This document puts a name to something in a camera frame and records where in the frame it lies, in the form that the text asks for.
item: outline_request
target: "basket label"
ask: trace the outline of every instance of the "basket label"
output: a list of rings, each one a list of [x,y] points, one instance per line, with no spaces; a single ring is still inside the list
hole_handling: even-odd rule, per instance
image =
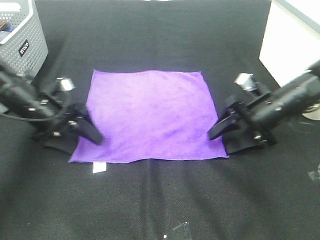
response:
[[[29,48],[29,42],[28,42],[28,40],[26,39],[25,41],[24,41],[24,43],[22,44],[22,46],[19,48],[19,54],[20,54],[20,57],[22,57],[25,53],[26,53],[26,51],[28,50],[28,48]]]

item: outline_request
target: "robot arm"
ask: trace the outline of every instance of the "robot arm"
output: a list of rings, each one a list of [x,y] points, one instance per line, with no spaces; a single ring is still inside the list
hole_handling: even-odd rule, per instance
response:
[[[72,132],[99,145],[103,136],[93,125],[84,104],[70,104],[69,90],[73,84],[68,78],[57,78],[46,91],[39,91],[23,77],[16,76],[0,66],[0,103],[19,117],[3,117],[28,121],[38,129],[33,137],[45,141]]]
[[[239,130],[243,126],[239,124],[241,121],[250,129],[250,138],[257,144],[274,145],[276,139],[271,129],[295,115],[309,112],[310,106],[319,102],[320,60],[275,92],[256,82],[252,74],[241,73],[235,82],[251,96],[252,101],[243,102],[236,95],[229,97],[223,115],[208,131],[209,138],[216,139]]]

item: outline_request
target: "black fabric surface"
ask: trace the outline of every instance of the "black fabric surface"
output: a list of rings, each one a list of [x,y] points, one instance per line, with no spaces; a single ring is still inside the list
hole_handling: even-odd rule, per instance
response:
[[[85,102],[93,68],[201,71],[216,107],[239,73],[277,84],[259,61],[269,0],[36,1],[49,48],[38,75],[73,79]],[[160,240],[189,222],[193,240],[319,239],[319,123],[288,124],[278,144],[229,159],[67,163],[43,149],[28,123],[0,118],[1,240]]]

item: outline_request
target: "gray plastic basket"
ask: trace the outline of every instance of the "gray plastic basket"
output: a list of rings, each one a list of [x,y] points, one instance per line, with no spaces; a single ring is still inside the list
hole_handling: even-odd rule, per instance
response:
[[[14,0],[10,4],[14,3],[20,10],[4,11],[8,2],[0,0],[0,19],[7,20],[15,29],[0,41],[0,64],[17,74],[35,77],[48,54],[35,1]]]

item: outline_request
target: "black cable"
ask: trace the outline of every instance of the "black cable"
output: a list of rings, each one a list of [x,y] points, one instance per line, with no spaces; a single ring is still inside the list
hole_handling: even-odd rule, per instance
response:
[[[26,121],[26,122],[46,122],[46,121],[52,121],[56,118],[61,117],[63,114],[65,114],[65,112],[68,109],[68,106],[70,104],[71,101],[71,96],[69,94],[69,92],[64,92],[66,99],[64,101],[64,104],[62,106],[62,108],[60,109],[60,111],[56,114],[53,115],[52,117],[48,117],[48,118],[25,118],[25,117],[19,117],[19,116],[11,116],[11,115],[7,115],[5,113],[0,113],[0,117],[5,117],[8,119],[13,119],[13,120],[18,120],[18,121]]]

